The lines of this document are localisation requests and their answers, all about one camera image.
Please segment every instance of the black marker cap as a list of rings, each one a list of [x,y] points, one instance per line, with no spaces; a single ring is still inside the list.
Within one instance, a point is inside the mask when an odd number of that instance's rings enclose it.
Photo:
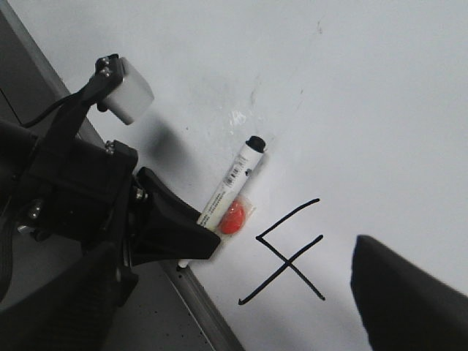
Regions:
[[[250,139],[246,141],[246,144],[250,146],[256,152],[263,154],[265,151],[266,143],[261,137],[251,136]]]

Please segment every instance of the whiteboard marker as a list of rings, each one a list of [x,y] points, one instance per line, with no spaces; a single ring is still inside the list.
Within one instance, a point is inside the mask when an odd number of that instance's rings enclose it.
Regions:
[[[265,151],[265,141],[261,137],[252,136],[242,146],[229,171],[218,185],[205,209],[198,217],[197,224],[215,232],[224,213],[242,190],[252,171]],[[185,268],[191,260],[179,260],[178,267]]]

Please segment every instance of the whiteboard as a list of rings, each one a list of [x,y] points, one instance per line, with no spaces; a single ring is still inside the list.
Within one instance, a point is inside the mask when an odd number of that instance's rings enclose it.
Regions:
[[[156,100],[126,127],[92,113],[203,209],[242,142],[268,150],[249,222],[192,269],[247,350],[370,350],[352,299],[356,235],[369,234],[468,293],[468,7],[465,1],[10,0],[71,91],[97,57],[126,56]],[[268,235],[327,298],[287,269]]]

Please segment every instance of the red magnet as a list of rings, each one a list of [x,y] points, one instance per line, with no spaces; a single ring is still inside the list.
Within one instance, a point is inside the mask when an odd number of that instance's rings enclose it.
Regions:
[[[239,200],[234,200],[219,223],[219,229],[224,234],[234,234],[238,232],[246,220],[244,206]]]

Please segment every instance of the black marker drawing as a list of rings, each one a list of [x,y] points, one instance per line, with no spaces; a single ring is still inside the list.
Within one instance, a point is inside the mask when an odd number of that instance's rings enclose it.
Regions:
[[[305,283],[314,291],[314,293],[321,299],[321,300],[325,300],[325,296],[323,296],[320,291],[307,279],[307,277],[305,277],[301,271],[299,271],[297,269],[297,267],[295,265],[293,265],[293,262],[299,257],[301,256],[304,252],[306,252],[308,249],[310,249],[311,247],[313,247],[313,245],[315,245],[316,243],[318,243],[320,240],[323,239],[323,235],[319,235],[317,236],[311,243],[305,245],[305,247],[303,247],[302,249],[300,249],[299,251],[297,251],[293,256],[291,256],[291,258],[287,259],[285,256],[283,256],[278,250],[276,250],[270,243],[268,243],[263,237],[265,235],[267,235],[269,232],[271,232],[272,230],[274,230],[276,227],[278,227],[281,223],[287,221],[290,217],[294,216],[296,213],[298,213],[300,210],[310,206],[310,205],[313,205],[314,203],[318,203],[320,201],[320,199],[314,199],[314,200],[311,200],[307,203],[304,203],[303,205],[300,205],[299,207],[295,208],[294,210],[292,210],[291,212],[289,212],[286,216],[284,216],[283,218],[281,218],[277,223],[273,224],[271,227],[269,227],[265,232],[263,232],[262,234],[260,234],[259,236],[256,237],[256,239],[262,243],[263,245],[265,245],[266,247],[268,247],[276,256],[278,256],[279,258],[281,258],[283,261],[284,261],[284,264],[278,268],[276,270],[276,272],[274,272],[273,274],[271,274],[257,289],[255,289],[249,296],[247,296],[245,299],[239,299],[239,305],[244,305],[246,304],[247,302],[249,302],[251,299],[253,299],[260,291],[262,291],[263,289],[265,289],[268,284],[270,284],[277,276],[279,276],[279,274],[281,274],[283,271],[286,270],[286,268],[291,268],[294,270],[294,272],[297,273],[297,275],[305,281]]]

